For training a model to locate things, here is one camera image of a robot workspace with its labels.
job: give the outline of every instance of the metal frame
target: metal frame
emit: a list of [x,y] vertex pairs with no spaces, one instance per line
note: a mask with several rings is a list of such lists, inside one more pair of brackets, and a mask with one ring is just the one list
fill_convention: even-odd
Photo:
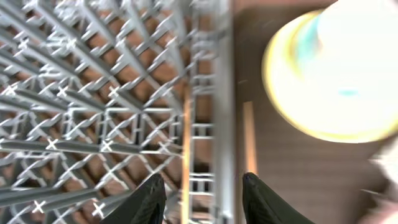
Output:
[[[0,2],[0,41],[4,43],[0,46],[0,63],[3,65],[0,71],[0,152],[7,152],[0,159],[0,171],[14,166],[11,178],[0,172],[3,183],[0,206],[5,207],[0,223],[30,223],[30,212],[45,213],[44,223],[73,223],[71,214],[87,201],[94,203],[96,210],[93,215],[104,217],[142,184],[126,179],[123,171],[133,158],[141,160],[149,173],[142,182],[160,172],[166,180],[167,194],[175,198],[178,187],[167,180],[162,169],[171,160],[181,157],[183,108],[172,87],[187,75],[193,102],[191,149],[195,150],[192,142],[197,139],[213,139],[217,149],[214,150],[213,173],[196,174],[193,172],[194,158],[191,162],[190,182],[197,182],[199,187],[194,190],[191,186],[190,194],[211,196],[215,206],[210,209],[211,220],[190,222],[219,223],[220,218],[233,219],[231,24],[218,19],[229,11],[224,6],[220,7],[227,5],[228,1],[192,1],[193,29],[190,33],[185,28],[183,10],[178,1],[142,1],[137,5],[128,0],[121,1],[120,5],[118,2],[59,0],[54,5],[47,0]],[[140,15],[140,7],[149,10]],[[103,9],[111,9],[112,12],[106,17],[97,16],[96,11]],[[165,16],[160,13],[161,9],[170,9],[172,13]],[[26,20],[25,15],[30,11],[38,12],[41,17],[34,14]],[[198,30],[197,15],[201,11],[212,13],[215,30]],[[117,17],[126,22],[115,34],[107,25]],[[152,34],[144,25],[149,17],[159,21]],[[6,31],[9,26],[15,28],[16,35]],[[81,32],[73,26],[80,27]],[[126,36],[133,30],[143,38],[138,46],[130,46],[126,41]],[[175,38],[161,47],[156,40],[167,32],[173,33]],[[85,42],[96,34],[108,42],[90,49]],[[183,64],[180,46],[190,47],[192,61],[187,66]],[[204,53],[209,47],[216,49],[213,54]],[[100,58],[111,49],[116,49],[120,57],[109,67]],[[140,54],[147,49],[157,53],[149,67],[139,60]],[[63,59],[70,54],[74,55],[72,63],[66,63]],[[197,74],[200,60],[214,61],[215,74]],[[152,78],[151,72],[164,62],[172,64],[178,75],[161,85]],[[139,77],[122,85],[115,75],[126,66],[134,68]],[[102,77],[83,83],[79,77],[86,68]],[[19,80],[17,76],[22,73],[26,78]],[[147,82],[155,89],[147,102],[140,102],[128,93],[141,82]],[[109,101],[96,100],[95,94],[105,85],[109,86]],[[195,99],[201,94],[213,95],[213,116],[218,121],[215,124],[230,127],[231,133],[215,128],[213,123],[195,121]],[[160,98],[167,102],[167,108],[152,106]],[[81,118],[83,113],[89,113],[90,117]],[[131,116],[115,122],[118,113],[131,113]],[[169,119],[159,124],[151,118],[152,114],[168,114]],[[131,127],[131,132],[122,131],[128,127]],[[213,129],[215,138],[210,134]],[[155,138],[161,139],[158,148],[147,149]],[[84,154],[83,159],[75,159],[74,153]],[[116,162],[110,153],[125,157]],[[155,165],[146,154],[163,154],[168,158]],[[94,158],[101,159],[106,170],[106,175],[98,182],[93,182],[82,169]],[[43,171],[48,167],[53,171],[51,178]],[[61,193],[68,180],[78,182],[81,189]],[[23,187],[27,181],[35,181],[39,187]],[[104,197],[101,191],[110,181],[119,183],[126,192]],[[205,190],[205,183],[212,187]],[[168,205],[167,210],[175,206]]]

